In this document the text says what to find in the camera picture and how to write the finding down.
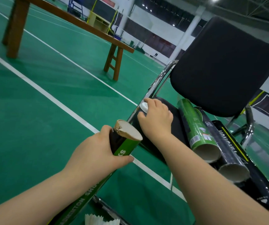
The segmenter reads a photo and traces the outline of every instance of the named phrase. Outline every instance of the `cardboard tube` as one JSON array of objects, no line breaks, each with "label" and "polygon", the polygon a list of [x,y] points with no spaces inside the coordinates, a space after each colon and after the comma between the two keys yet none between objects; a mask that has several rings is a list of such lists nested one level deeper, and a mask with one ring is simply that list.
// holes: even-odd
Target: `cardboard tube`
[{"label": "cardboard tube", "polygon": [[191,149],[207,163],[217,161],[221,151],[188,99],[177,103]]},{"label": "cardboard tube", "polygon": [[219,173],[233,183],[240,183],[250,178],[249,170],[244,165],[241,158],[238,157],[226,140],[221,136],[220,132],[211,122],[206,113],[201,107],[195,107],[195,109],[221,150],[221,157],[216,162],[216,165],[214,165]]},{"label": "cardboard tube", "polygon": [[261,204],[264,208],[269,210],[269,181],[263,173],[253,164],[246,152],[242,149],[241,145],[235,140],[231,133],[225,128],[222,122],[218,120],[212,121],[221,136],[229,142],[229,145],[235,153],[241,158],[245,166],[250,172],[248,180],[237,183],[237,187],[243,190],[256,202]]},{"label": "cardboard tube", "polygon": [[[139,131],[126,121],[118,120],[110,132],[110,148],[113,155],[125,156],[130,155],[134,148],[143,139]],[[92,186],[84,195],[67,206],[58,215],[56,215],[48,225],[68,225],[72,223],[76,215],[84,206],[93,198],[97,191],[104,185],[112,174],[102,181]]]}]

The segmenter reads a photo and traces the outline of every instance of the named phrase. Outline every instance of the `bench leg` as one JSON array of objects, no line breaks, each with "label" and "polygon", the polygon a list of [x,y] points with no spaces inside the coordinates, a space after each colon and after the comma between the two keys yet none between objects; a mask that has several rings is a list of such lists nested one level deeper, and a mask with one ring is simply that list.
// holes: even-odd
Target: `bench leg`
[{"label": "bench leg", "polygon": [[120,72],[120,66],[121,66],[121,61],[122,61],[122,55],[123,55],[123,49],[121,47],[118,47],[117,58],[116,58],[116,65],[115,65],[114,77],[113,77],[113,79],[115,81],[117,81],[118,78],[119,78],[119,72]]},{"label": "bench leg", "polygon": [[110,47],[110,51],[108,52],[108,56],[107,56],[107,59],[106,59],[106,63],[104,65],[104,71],[105,72],[108,72],[109,68],[110,68],[110,64],[113,60],[113,57],[114,57],[114,54],[115,54],[115,51],[116,51],[116,48],[117,46],[112,44],[111,47]]},{"label": "bench leg", "polygon": [[4,35],[3,35],[3,39],[2,39],[2,43],[4,45],[7,46],[8,42],[9,42],[9,33],[12,29],[12,23],[13,23],[13,16],[14,16],[14,12],[16,10],[16,0],[14,0],[14,4],[13,4],[13,7],[12,7],[12,10],[11,10],[11,14],[9,16],[9,20],[7,22],[7,26],[6,26],[6,29],[5,29],[5,32],[4,32]]},{"label": "bench leg", "polygon": [[6,56],[9,58],[16,58],[18,56],[29,5],[30,3],[28,1],[15,0],[15,9],[12,12],[12,22],[8,23],[9,34]]}]

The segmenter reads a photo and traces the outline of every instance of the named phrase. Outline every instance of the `ceiling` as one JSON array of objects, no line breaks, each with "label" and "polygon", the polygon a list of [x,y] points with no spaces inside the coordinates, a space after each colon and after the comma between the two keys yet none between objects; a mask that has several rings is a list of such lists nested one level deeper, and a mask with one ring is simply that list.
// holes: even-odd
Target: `ceiling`
[{"label": "ceiling", "polygon": [[269,31],[269,0],[184,0],[215,15]]}]

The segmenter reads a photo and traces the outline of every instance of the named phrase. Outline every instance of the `wooden bench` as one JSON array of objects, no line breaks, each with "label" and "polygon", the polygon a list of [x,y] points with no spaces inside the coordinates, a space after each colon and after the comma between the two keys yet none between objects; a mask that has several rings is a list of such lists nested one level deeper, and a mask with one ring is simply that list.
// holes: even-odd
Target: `wooden bench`
[{"label": "wooden bench", "polygon": [[[6,56],[8,56],[9,58],[16,58],[18,56],[18,51],[19,51],[30,3],[110,42],[112,45],[110,47],[110,51],[108,53],[107,60],[104,65],[104,71],[108,72],[109,68],[112,68],[114,70],[113,79],[115,81],[118,80],[123,50],[133,53],[134,49],[122,43],[121,41],[109,36],[108,34],[103,33],[99,31],[98,29],[88,25],[83,20],[61,10],[60,8],[54,6],[53,4],[45,0],[15,0],[14,1],[11,14],[9,17],[9,21],[6,26],[6,30],[3,36],[3,40],[2,40],[2,43],[7,46]],[[118,47],[118,51],[117,51],[117,56],[115,57],[114,54],[117,47]],[[116,61],[115,66],[111,64],[113,59]]]}]

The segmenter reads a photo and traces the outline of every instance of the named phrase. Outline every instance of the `shuttlecock feather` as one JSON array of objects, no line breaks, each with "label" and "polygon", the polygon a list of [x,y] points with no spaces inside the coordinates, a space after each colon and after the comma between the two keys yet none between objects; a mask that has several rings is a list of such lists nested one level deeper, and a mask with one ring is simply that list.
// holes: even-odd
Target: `shuttlecock feather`
[{"label": "shuttlecock feather", "polygon": [[84,223],[85,225],[119,225],[120,220],[117,219],[110,222],[104,222],[102,216],[95,216],[91,214],[91,215],[85,215]]}]

